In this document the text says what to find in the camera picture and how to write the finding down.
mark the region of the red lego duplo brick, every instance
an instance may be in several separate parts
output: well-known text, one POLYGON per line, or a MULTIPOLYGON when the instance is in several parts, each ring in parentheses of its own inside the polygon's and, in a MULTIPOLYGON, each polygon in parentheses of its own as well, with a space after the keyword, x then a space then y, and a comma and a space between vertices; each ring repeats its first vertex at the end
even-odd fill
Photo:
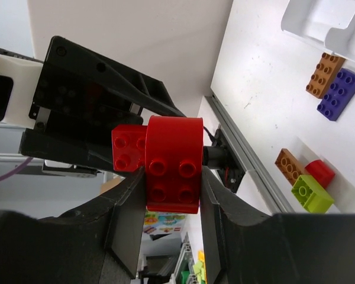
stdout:
POLYGON ((147 209, 198 212, 202 118, 151 117, 146 135, 147 209))
POLYGON ((335 173, 321 160, 309 163, 305 169, 324 189, 327 188, 335 176, 335 173))
POLYGON ((144 165, 147 126, 119 125, 112 130, 113 167, 133 172, 144 165))

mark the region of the toy brick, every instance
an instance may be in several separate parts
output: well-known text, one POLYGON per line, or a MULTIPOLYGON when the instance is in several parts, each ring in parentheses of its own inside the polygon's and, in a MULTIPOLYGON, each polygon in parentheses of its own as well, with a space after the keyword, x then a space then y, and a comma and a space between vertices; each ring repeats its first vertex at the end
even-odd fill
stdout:
POLYGON ((202 250, 199 250, 199 252, 198 252, 198 259, 199 259, 199 261, 205 263, 205 255, 202 250))
POLYGON ((201 269, 203 268, 204 264, 200 261, 196 262, 193 265, 193 271, 195 272, 195 274, 200 274, 201 273, 201 269))
POLYGON ((336 121, 355 94, 355 73, 342 68, 317 110, 331 121, 336 121))
POLYGON ((326 213, 334 203, 333 198, 311 175, 301 175, 293 185, 292 193, 310 213, 326 213))
POLYGON ((198 212, 203 134, 202 118, 150 118, 145 163, 148 210, 198 212))
POLYGON ((309 163, 305 169, 324 189, 327 188, 335 176, 335 173, 321 160, 309 163))
POLYGON ((206 281, 206 271, 204 267, 201 269, 201 279, 206 281))
POLYGON ((119 125, 112 130, 113 167, 118 172, 133 172, 145 161, 147 126, 119 125))
POLYGON ((306 86, 306 91, 316 98, 322 99, 344 61, 345 59, 342 57, 323 53, 309 84, 306 86))
POLYGON ((290 153, 288 149, 282 149, 276 159, 275 165, 279 168, 291 185, 294 185, 300 175, 307 175, 304 166, 290 153))

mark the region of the orange duplo brick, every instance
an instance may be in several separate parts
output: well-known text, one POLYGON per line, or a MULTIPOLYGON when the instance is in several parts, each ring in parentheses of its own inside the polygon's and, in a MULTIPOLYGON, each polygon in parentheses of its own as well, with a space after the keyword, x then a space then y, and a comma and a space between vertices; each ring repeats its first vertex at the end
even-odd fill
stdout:
POLYGON ((276 159, 275 165, 279 168, 291 185, 294 185, 300 175, 308 175, 305 167, 290 153, 288 149, 282 149, 276 159))
POLYGON ((342 57, 323 53, 309 84, 306 86, 306 91, 316 98, 322 99, 344 61, 345 59, 342 57))

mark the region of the green toy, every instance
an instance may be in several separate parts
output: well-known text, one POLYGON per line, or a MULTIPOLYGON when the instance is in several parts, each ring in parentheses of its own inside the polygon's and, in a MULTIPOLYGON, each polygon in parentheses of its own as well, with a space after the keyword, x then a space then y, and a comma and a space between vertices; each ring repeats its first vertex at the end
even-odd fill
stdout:
POLYGON ((186 283, 187 283, 189 274, 190 274, 190 273, 189 273, 189 270, 187 270, 187 271, 182 271, 182 272, 181 272, 181 275, 182 275, 182 284, 186 284, 186 283))
POLYGON ((292 193, 310 213, 326 213, 334 203, 329 193, 311 175, 300 175, 293 185, 292 193))

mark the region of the red round duplo brick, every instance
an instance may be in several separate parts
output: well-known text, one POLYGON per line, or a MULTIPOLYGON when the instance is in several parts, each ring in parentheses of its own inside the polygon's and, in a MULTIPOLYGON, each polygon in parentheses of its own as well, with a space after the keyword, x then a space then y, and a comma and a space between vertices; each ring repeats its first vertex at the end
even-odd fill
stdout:
POLYGON ((145 153, 149 210, 198 212, 203 131, 202 118, 150 118, 145 153))

